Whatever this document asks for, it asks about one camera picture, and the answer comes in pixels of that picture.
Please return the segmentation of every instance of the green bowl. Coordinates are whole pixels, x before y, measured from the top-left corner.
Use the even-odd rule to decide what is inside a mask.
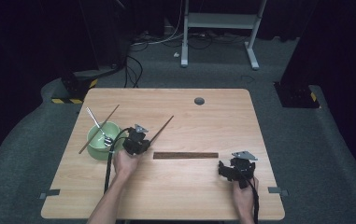
[[[111,139],[115,140],[117,134],[120,132],[119,126],[117,124],[108,121],[103,127],[102,130],[105,132],[107,137],[111,137]],[[93,125],[90,131],[87,133],[87,141],[95,134],[93,140],[91,140],[90,144],[87,146],[88,153],[91,157],[99,161],[107,161],[108,152],[110,151],[110,147],[105,146],[105,137],[102,132],[96,125]],[[122,143],[124,141],[123,137],[126,137],[126,133],[122,133],[114,143],[114,150],[122,149]]]

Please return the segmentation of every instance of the black base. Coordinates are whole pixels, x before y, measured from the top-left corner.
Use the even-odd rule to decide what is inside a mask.
[[[309,87],[294,89],[283,86],[279,82],[274,83],[274,87],[283,107],[320,108],[317,97]]]
[[[55,104],[82,104],[88,90],[93,88],[96,82],[97,79],[79,80],[74,87],[67,88],[66,85],[60,81],[51,96],[51,100]]]

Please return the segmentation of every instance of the metal utensil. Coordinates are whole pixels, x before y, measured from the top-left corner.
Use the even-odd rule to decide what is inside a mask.
[[[91,109],[87,107],[87,112],[93,118],[93,121],[95,122],[96,126],[99,128],[99,130],[102,132],[103,136],[105,137],[105,146],[110,147],[111,144],[113,144],[113,139],[110,137],[107,137],[105,132],[102,130],[101,126],[99,125],[98,121],[96,120],[95,116],[93,115],[93,112],[91,112]]]

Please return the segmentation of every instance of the gray carpet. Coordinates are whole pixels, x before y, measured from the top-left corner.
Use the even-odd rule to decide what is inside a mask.
[[[190,44],[201,48],[206,42],[191,39]],[[256,40],[259,71],[251,70],[242,42],[189,49],[187,68],[181,68],[180,58],[174,57],[180,48],[162,44],[138,52],[144,46],[136,46],[130,56],[143,66],[139,88],[249,90],[278,186],[290,193],[282,198],[285,218],[260,223],[356,223],[356,161],[321,89],[310,87],[320,101],[319,109],[284,108],[274,89],[273,82],[280,81],[295,45],[296,41]],[[135,61],[129,59],[128,65],[139,75]],[[121,70],[99,78],[96,88],[121,88],[124,81],[125,72]],[[44,201],[38,196],[50,188],[81,108],[50,102],[58,82],[54,80],[42,89],[43,104],[27,115],[0,146],[0,223],[86,221],[44,219],[40,215]]]

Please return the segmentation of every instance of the wooden table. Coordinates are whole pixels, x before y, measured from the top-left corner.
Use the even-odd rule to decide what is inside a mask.
[[[202,97],[203,105],[194,103]],[[278,194],[269,193],[276,181],[249,92],[239,89],[91,89],[67,143],[47,197],[44,218],[88,218],[103,195],[107,163],[87,152],[93,120],[101,122],[117,106],[109,121],[122,129],[139,124],[151,139],[173,119],[154,141],[123,193],[118,218],[173,220],[237,219],[232,204],[232,183],[218,175],[218,162],[229,165],[232,153],[247,150],[256,161],[260,180],[259,219],[284,218]],[[218,159],[154,160],[156,151],[218,152]]]

